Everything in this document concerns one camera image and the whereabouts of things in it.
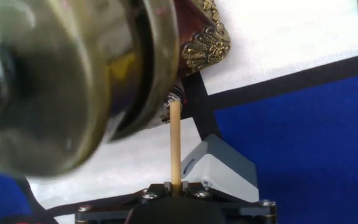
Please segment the wooden dowel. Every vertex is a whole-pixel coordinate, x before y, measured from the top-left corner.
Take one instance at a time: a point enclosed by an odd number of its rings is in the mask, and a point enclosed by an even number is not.
[[[181,169],[180,169],[180,105],[179,101],[170,103],[171,126],[171,176],[172,197],[180,196]]]

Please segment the screw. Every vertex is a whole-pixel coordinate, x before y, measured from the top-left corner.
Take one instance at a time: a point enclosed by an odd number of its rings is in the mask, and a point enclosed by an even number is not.
[[[87,212],[92,209],[92,205],[82,205],[78,208],[79,212]]]
[[[259,202],[262,206],[269,207],[269,206],[276,206],[275,202],[271,202],[269,200],[261,200]]]
[[[206,198],[206,197],[208,197],[208,196],[210,196],[210,195],[211,195],[211,193],[209,193],[209,192],[206,191],[206,190],[200,190],[199,192],[197,192],[197,193],[194,194],[194,196],[195,196],[196,198],[200,198],[200,199],[204,199],[204,198]]]
[[[142,198],[146,199],[146,200],[154,200],[158,198],[158,195],[156,195],[154,192],[143,192],[142,194]]]

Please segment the white backdrop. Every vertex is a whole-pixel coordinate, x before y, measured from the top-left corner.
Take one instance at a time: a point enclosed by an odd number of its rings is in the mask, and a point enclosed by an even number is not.
[[[209,95],[358,56],[357,0],[215,0],[232,38]]]

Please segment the blue backdrop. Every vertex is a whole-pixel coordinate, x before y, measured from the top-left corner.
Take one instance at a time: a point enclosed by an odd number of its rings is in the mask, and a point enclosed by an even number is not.
[[[358,223],[358,77],[215,117],[223,139],[256,164],[279,223]]]

